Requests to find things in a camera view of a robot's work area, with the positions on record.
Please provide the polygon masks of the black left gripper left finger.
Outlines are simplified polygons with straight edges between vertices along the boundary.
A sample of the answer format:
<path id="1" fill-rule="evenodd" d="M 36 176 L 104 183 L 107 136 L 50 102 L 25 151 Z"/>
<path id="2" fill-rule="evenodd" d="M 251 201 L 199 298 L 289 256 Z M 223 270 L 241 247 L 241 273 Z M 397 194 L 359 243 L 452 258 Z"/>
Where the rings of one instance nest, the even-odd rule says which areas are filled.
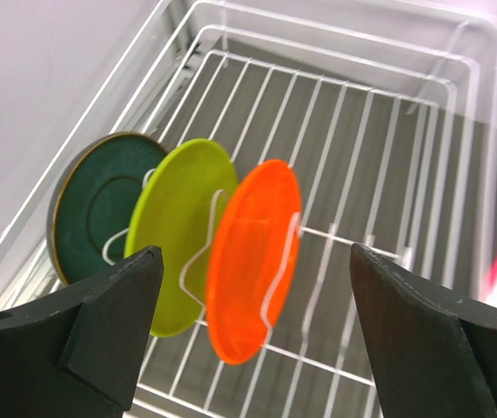
<path id="1" fill-rule="evenodd" d="M 0 312 L 0 417 L 120 417 L 131 409 L 164 263 L 148 246 Z"/>

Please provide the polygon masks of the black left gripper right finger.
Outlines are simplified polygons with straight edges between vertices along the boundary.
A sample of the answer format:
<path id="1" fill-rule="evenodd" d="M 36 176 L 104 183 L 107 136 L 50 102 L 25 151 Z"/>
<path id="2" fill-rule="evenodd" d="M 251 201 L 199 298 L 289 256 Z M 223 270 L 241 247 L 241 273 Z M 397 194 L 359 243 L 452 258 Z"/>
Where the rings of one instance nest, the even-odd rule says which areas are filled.
<path id="1" fill-rule="evenodd" d="M 496 307 L 362 244 L 350 277 L 385 417 L 497 417 Z"/>

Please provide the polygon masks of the orange plate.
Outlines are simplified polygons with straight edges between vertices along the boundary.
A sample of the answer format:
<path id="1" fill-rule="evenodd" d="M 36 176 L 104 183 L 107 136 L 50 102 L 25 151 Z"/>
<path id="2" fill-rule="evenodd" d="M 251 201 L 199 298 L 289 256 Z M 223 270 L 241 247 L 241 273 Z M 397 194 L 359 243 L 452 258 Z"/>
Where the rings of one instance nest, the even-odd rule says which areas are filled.
<path id="1" fill-rule="evenodd" d="M 222 361 L 250 360 L 278 322 L 298 258 L 301 212 L 296 174 L 280 159 L 258 165 L 232 195 L 206 285 L 210 340 Z"/>

